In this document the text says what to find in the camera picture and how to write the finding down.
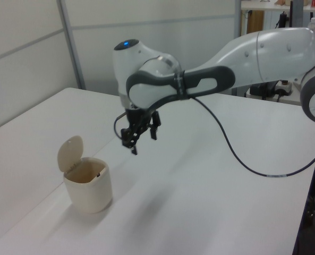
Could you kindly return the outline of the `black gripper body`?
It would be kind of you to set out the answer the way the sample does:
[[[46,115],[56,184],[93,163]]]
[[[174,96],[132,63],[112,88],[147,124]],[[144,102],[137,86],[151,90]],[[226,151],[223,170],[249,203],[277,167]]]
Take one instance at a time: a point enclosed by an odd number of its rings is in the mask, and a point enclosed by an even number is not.
[[[126,109],[126,116],[131,131],[146,131],[150,123],[150,115],[146,109],[130,108]]]

